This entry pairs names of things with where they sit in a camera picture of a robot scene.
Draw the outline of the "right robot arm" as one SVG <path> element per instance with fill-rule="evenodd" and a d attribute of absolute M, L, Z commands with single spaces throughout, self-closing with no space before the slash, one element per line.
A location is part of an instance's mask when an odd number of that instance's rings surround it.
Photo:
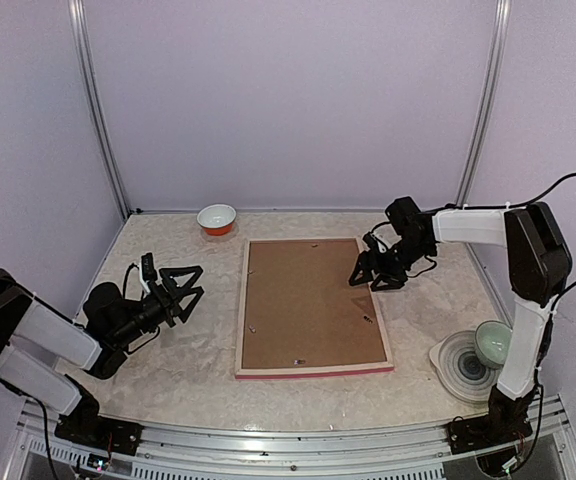
<path fill-rule="evenodd" d="M 540 201 L 502 207 L 446 205 L 423 211 L 409 196 L 385 210 L 398 235 L 388 245 L 374 232 L 348 280 L 372 291 L 402 288 L 415 262 L 433 258 L 440 243 L 495 245 L 505 249 L 514 319 L 509 356 L 488 400 L 488 412 L 471 432 L 499 444 L 527 421 L 538 386 L 538 369 L 549 349 L 553 315 L 572 271 L 572 258 L 550 207 Z"/>

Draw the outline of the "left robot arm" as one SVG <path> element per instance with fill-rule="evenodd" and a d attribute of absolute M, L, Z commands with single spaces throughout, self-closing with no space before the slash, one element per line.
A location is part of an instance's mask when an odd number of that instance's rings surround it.
<path fill-rule="evenodd" d="M 81 444 L 102 446 L 140 428 L 100 415 L 94 396 L 74 378 L 43 359 L 49 354 L 89 376 L 108 380 L 133 354 L 132 344 L 158 334 L 161 324 L 186 322 L 204 290 L 200 266 L 155 270 L 144 259 L 138 268 L 143 295 L 125 296 L 104 282 L 84 303 L 86 324 L 77 324 L 0 269 L 0 382 L 59 416 L 55 433 Z"/>

